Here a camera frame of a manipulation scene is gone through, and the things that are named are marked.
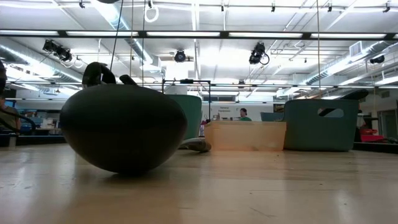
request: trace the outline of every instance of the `person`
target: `person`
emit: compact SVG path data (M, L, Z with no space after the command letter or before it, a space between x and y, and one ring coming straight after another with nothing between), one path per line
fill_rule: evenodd
M248 111L246 108L241 109L241 121L251 121L251 119L248 117Z
M10 112L10 113L14 113L14 114L18 114L18 110L16 110L15 108L13 108L11 106L7 106L6 105L6 99L2 95L0 96L0 107L4 111ZM0 118L3 121L5 121L8 125L13 127L13 128L16 128L16 129L20 129L21 128L21 121L20 121L19 118L15 117L15 116L12 116L12 115L9 115L9 114L6 114L6 113L3 113L2 111L0 111ZM8 128L4 127L4 125L2 125L0 123L0 132L2 130L8 130Z
M6 81L7 81L6 72L7 70L0 60L0 95L2 95L4 88L6 87Z

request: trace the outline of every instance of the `red object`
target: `red object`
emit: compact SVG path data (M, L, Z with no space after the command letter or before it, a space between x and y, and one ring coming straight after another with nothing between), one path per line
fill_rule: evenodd
M378 140L383 140L384 136L374 136L374 135L361 135L361 140L362 142L373 142L373 141L378 141Z
M360 129L359 132L361 134L376 134L377 130L375 130L375 129Z

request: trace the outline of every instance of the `wooden box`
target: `wooden box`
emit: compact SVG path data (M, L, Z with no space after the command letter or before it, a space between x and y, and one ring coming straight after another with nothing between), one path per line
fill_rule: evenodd
M212 121L205 125L205 139L212 150L281 151L286 122Z

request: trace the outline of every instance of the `bin handle cutout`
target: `bin handle cutout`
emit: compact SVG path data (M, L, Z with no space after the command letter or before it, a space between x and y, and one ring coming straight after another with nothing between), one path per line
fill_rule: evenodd
M319 108L318 115L325 118L342 118L344 111L339 108Z

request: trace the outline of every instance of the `window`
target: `window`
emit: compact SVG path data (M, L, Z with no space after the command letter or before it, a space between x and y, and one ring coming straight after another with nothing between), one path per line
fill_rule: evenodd
M388 98L390 97L390 91L384 91L380 94L381 98Z
M211 96L212 102L235 102L236 96ZM203 96L203 101L209 101L209 96Z

